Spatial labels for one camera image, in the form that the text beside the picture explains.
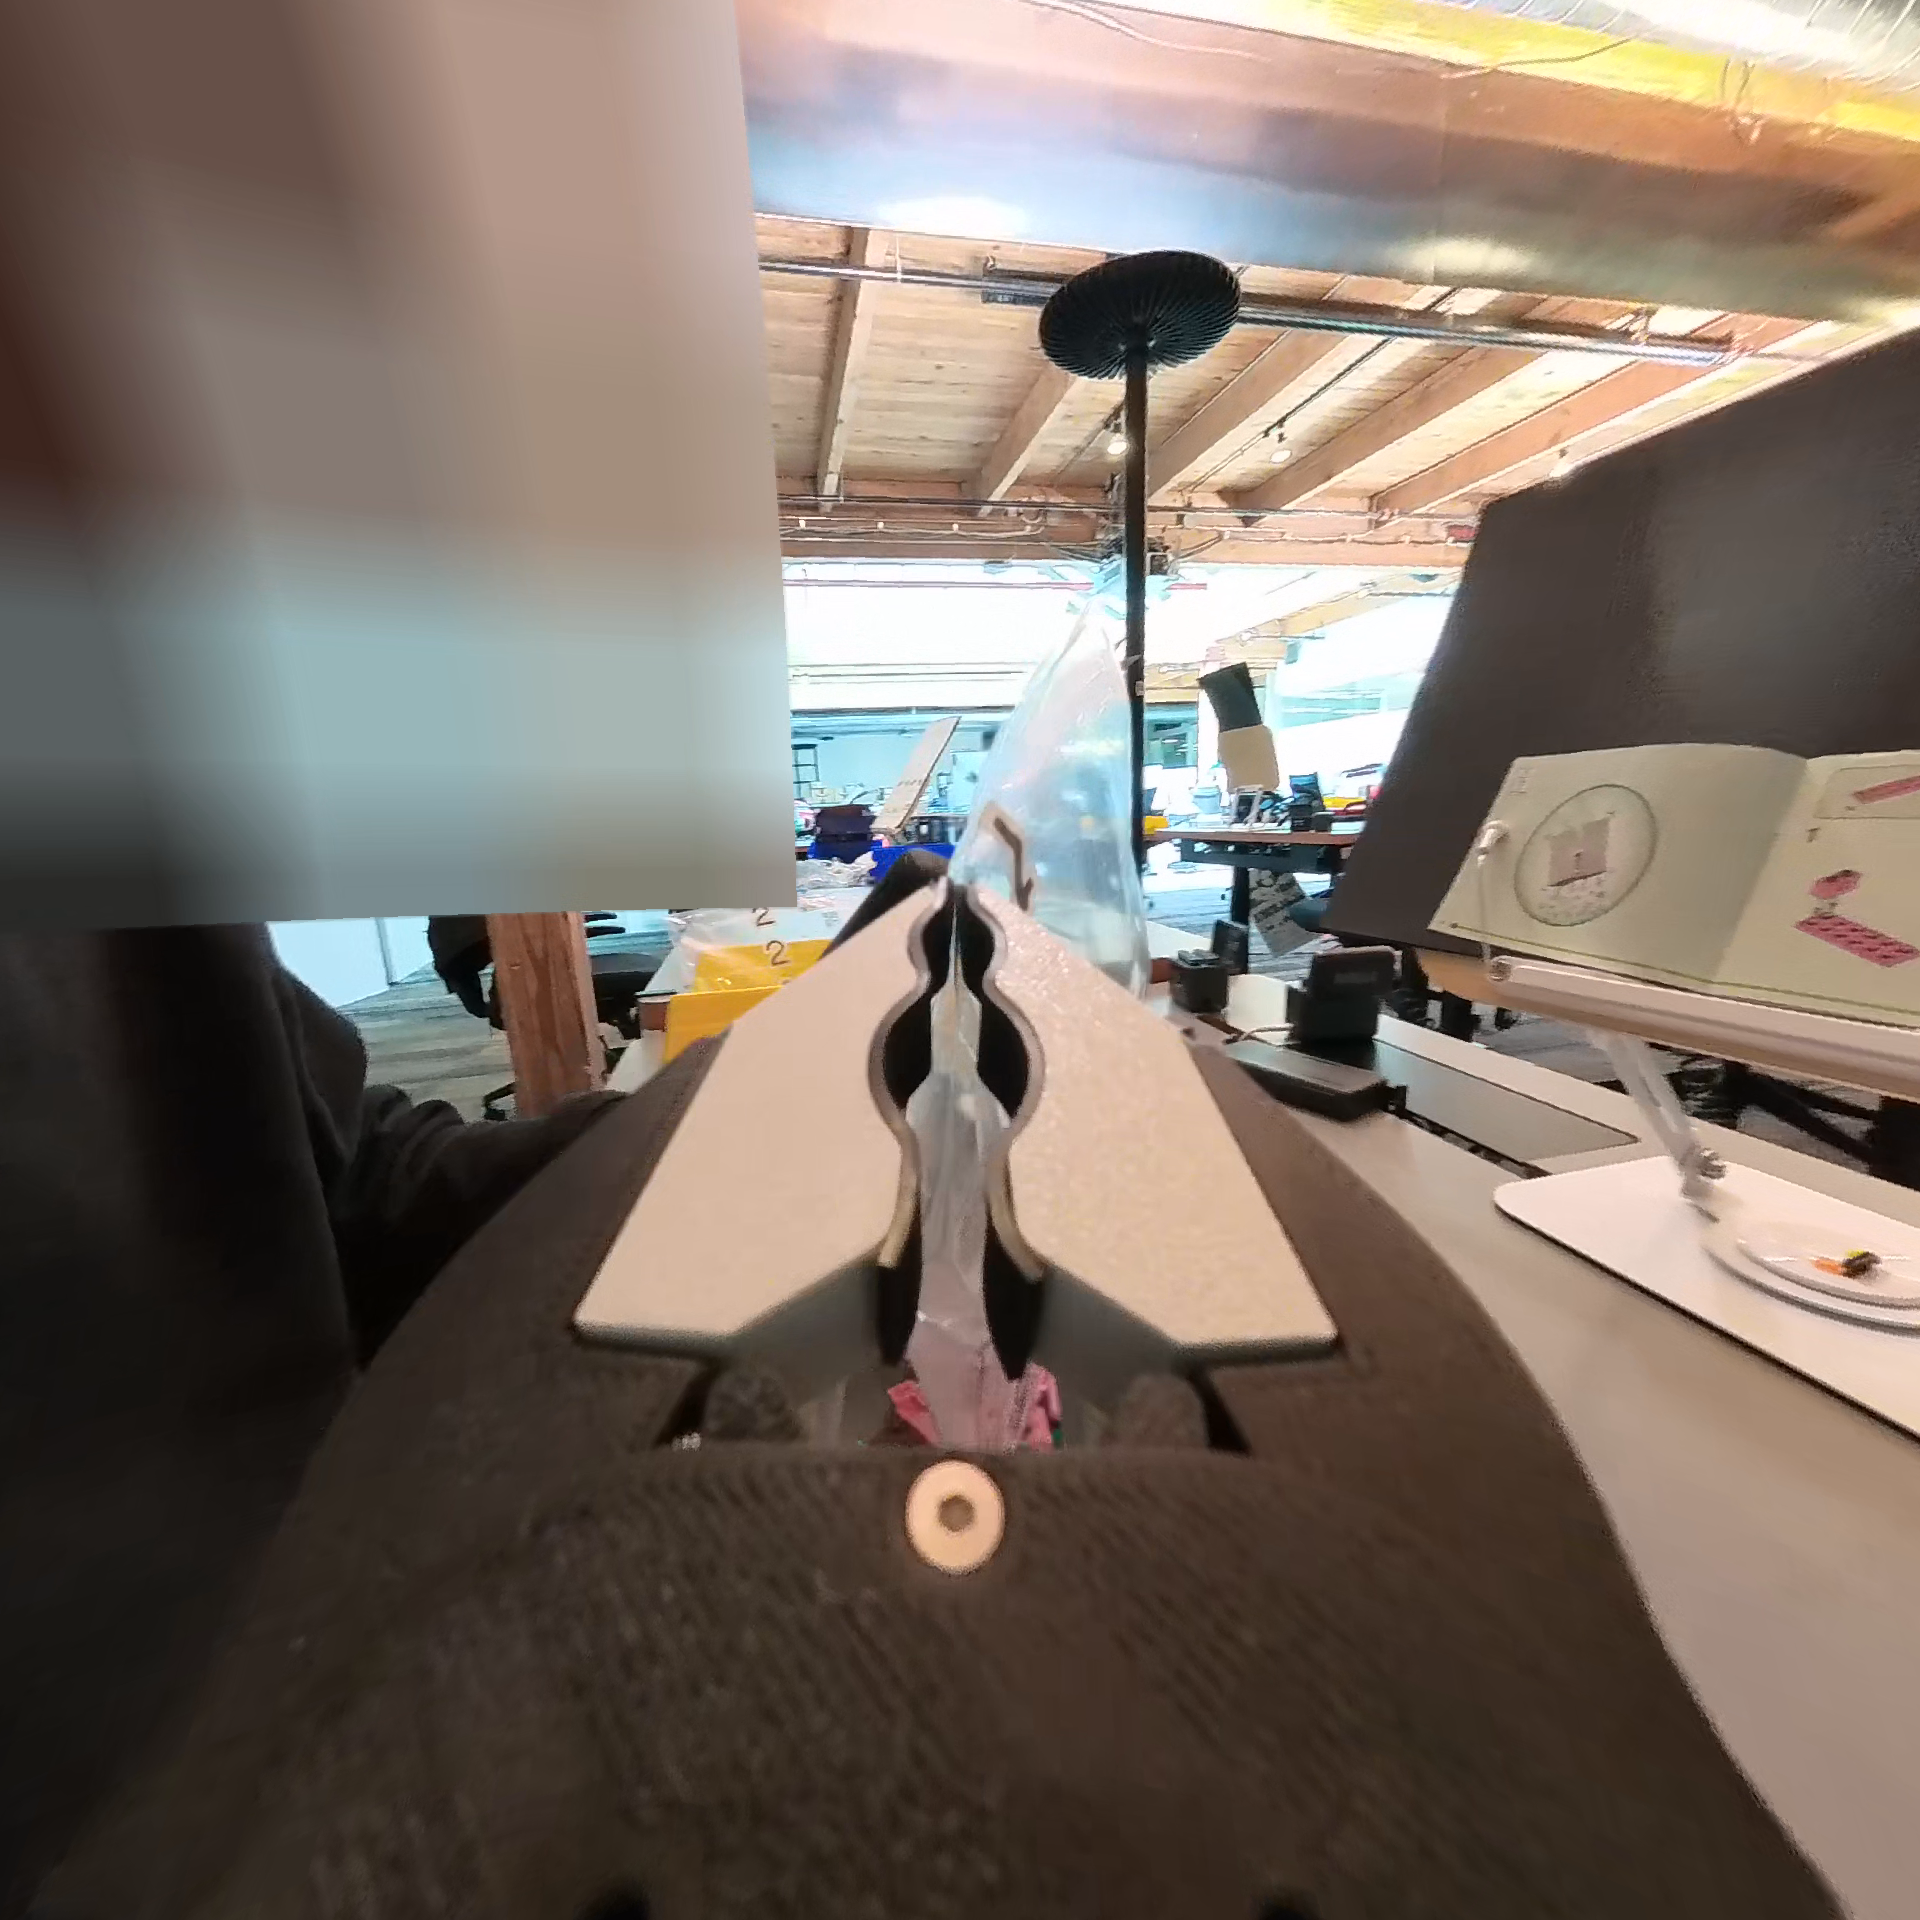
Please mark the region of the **brick instruction booklet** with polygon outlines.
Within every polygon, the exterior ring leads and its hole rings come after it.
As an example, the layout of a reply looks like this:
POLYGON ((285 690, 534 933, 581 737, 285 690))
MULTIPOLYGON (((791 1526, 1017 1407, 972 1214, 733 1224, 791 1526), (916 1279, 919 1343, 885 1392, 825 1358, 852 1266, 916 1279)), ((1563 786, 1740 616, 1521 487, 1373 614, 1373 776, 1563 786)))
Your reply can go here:
POLYGON ((1918 754, 1516 759, 1431 933, 1725 999, 1918 1021, 1918 754))

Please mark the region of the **yellow plastic bin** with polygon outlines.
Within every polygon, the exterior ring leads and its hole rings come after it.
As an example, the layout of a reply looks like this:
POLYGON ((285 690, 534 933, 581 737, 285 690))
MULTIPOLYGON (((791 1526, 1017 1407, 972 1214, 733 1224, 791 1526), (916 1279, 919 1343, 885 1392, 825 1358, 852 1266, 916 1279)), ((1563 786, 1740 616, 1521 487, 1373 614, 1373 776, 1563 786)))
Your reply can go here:
POLYGON ((830 949, 837 917, 816 906, 700 906, 688 911, 654 973, 663 994, 663 1063, 807 973, 830 949))

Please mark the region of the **tall cardboard board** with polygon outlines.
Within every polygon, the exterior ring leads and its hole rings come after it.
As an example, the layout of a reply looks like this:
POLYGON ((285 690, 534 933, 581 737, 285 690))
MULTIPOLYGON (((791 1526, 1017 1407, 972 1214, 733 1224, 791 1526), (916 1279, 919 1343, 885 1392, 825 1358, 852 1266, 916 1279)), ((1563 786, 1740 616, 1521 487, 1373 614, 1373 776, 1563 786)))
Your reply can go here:
POLYGON ((891 784, 881 803, 876 808, 872 832, 878 838, 899 842, 907 824, 921 815, 927 784, 936 774, 958 727, 960 714, 949 713, 934 718, 923 729, 911 754, 907 754, 900 776, 891 784))

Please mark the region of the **flat black box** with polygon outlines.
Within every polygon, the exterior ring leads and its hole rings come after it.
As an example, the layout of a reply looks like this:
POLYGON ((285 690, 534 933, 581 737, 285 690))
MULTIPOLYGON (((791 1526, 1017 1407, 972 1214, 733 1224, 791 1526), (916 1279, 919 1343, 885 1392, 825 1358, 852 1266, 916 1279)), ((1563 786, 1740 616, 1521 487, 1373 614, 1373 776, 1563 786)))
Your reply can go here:
POLYGON ((1279 1103, 1324 1120, 1353 1121, 1393 1113, 1401 1093, 1369 1065, 1332 1059, 1301 1047, 1232 1040, 1221 1054, 1279 1103))

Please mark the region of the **black ceiling pole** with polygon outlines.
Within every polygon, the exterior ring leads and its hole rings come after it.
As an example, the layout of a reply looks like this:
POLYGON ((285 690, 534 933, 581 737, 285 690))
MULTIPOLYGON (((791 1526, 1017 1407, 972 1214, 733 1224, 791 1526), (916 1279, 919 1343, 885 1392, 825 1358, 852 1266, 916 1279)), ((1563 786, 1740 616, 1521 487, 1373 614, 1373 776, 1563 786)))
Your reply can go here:
POLYGON ((1241 282, 1213 255, 1158 249, 1112 255, 1062 281, 1040 311, 1055 370, 1118 378, 1119 392, 1119 680, 1127 710, 1127 874, 1144 871, 1144 575, 1147 385, 1160 368, 1212 352, 1236 323, 1241 282))

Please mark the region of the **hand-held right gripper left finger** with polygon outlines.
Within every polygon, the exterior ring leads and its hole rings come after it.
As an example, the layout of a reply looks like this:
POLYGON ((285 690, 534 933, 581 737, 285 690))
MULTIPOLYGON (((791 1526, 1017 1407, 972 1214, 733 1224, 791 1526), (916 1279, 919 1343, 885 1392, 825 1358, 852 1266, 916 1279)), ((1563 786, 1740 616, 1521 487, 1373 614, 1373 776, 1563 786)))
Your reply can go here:
POLYGON ((574 1310, 605 1346, 763 1369, 899 1360, 921 1293, 921 1151, 949 978, 947 874, 719 1038, 574 1310))

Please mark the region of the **wooden post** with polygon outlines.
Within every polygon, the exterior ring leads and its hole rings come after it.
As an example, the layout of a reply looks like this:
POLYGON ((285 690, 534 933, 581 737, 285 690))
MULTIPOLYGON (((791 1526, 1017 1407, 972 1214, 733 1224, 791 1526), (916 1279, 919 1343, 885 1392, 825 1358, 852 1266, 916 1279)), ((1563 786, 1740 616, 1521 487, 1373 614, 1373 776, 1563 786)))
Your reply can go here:
POLYGON ((486 917, 496 1000, 512 1057, 515 1111, 537 1120, 608 1080, 585 917, 486 917))

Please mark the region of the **white book stand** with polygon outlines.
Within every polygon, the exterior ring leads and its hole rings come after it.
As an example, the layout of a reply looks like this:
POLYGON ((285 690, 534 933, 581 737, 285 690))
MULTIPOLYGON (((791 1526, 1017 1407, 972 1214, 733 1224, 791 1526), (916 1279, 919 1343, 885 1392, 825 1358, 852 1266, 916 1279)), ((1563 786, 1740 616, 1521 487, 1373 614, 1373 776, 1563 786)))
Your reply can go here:
POLYGON ((1639 1105, 1661 1160, 1552 1175, 1502 1211, 1839 1400, 1915 1438, 1915 1226, 1707 1145, 1657 1048, 1915 1103, 1915 1026, 1675 990, 1479 949, 1493 1003, 1582 1026, 1639 1105), (1812 1258, 1869 1249, 1868 1281, 1812 1258))

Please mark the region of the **large clear plastic bag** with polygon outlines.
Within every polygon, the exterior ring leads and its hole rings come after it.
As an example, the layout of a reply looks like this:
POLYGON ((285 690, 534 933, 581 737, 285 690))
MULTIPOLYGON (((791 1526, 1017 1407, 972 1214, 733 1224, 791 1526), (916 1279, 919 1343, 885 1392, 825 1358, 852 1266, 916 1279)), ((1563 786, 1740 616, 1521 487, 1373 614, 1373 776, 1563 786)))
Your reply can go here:
MULTIPOLYGON (((1014 856, 991 829, 1006 815, 1023 842, 1023 911, 1094 969, 1140 995, 1149 975, 1144 897, 1129 880, 1123 823, 1129 769, 1119 680, 1119 624, 1110 595, 1091 595, 1068 637, 1025 682, 988 751, 966 826, 960 880, 1012 895, 1014 856)), ((988 1146, 1004 1115, 975 1074, 977 1015, 949 992, 934 1005, 933 1072, 907 1120, 921 1151, 921 1295, 905 1374, 923 1381, 936 1409, 953 1407, 999 1369, 982 1311, 988 1146)))

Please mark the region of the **black white sign stand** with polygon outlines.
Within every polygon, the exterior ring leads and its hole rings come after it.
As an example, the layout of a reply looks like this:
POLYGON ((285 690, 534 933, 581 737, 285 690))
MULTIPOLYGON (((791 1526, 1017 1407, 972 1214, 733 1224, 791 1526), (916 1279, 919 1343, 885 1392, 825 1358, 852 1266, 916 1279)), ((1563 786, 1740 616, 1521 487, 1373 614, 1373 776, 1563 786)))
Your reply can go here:
POLYGON ((1244 659, 1224 663, 1198 678, 1215 721, 1215 768, 1230 793, 1279 791, 1279 757, 1263 721, 1253 670, 1244 659))

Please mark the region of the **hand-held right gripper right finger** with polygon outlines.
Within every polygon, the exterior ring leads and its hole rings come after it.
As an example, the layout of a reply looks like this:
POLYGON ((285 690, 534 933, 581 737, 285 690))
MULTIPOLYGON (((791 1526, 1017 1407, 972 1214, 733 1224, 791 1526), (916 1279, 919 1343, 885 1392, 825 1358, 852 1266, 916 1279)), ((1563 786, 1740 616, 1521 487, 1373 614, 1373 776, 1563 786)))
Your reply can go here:
POLYGON ((980 1288, 1007 1376, 1191 1376, 1329 1353, 1337 1325, 1158 1011, 991 886, 953 897, 982 1153, 980 1288))

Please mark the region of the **black partition panel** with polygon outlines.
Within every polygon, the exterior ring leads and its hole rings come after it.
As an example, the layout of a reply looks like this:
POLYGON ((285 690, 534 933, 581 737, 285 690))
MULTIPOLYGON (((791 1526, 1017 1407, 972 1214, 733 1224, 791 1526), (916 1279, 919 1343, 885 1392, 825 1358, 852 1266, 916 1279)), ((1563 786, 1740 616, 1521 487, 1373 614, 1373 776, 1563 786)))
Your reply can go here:
POLYGON ((1479 517, 1326 933, 1429 922, 1510 760, 1918 744, 1918 339, 1852 352, 1479 517))

